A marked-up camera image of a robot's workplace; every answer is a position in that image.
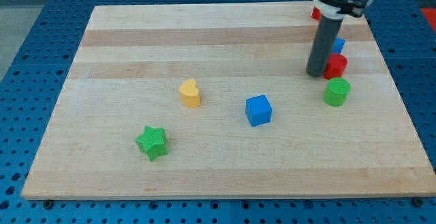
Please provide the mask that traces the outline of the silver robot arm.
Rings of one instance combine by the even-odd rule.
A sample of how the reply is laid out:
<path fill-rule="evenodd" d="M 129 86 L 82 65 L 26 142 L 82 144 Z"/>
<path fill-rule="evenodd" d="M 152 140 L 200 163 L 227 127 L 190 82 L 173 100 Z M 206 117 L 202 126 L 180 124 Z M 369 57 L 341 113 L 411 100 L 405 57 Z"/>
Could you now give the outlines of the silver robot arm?
<path fill-rule="evenodd" d="M 359 18 L 374 0 L 312 0 L 321 18 L 306 65 L 306 73 L 319 78 L 324 75 L 334 43 L 346 16 Z"/>

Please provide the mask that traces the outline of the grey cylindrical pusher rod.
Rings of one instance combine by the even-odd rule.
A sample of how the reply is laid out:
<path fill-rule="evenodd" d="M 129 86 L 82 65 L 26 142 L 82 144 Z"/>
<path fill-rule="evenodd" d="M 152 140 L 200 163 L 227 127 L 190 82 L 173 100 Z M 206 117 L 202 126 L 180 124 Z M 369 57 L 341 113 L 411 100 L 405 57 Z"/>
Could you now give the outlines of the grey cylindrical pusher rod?
<path fill-rule="evenodd" d="M 319 78 L 324 75 L 342 22 L 342 19 L 321 16 L 306 65 L 306 73 L 311 77 Z"/>

